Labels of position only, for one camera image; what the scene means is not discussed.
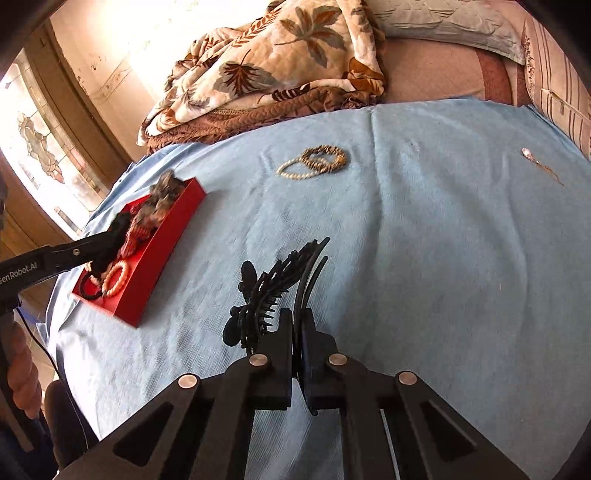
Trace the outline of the person's left hand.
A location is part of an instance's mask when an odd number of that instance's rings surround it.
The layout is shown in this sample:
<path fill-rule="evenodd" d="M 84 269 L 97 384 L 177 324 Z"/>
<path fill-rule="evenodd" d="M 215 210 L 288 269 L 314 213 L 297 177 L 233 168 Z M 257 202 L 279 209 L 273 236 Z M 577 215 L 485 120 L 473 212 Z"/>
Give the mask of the person's left hand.
<path fill-rule="evenodd" d="M 42 400 L 38 369 L 32 360 L 24 331 L 17 322 L 13 323 L 10 333 L 13 358 L 7 374 L 8 385 L 16 407 L 34 420 L 39 417 Z"/>

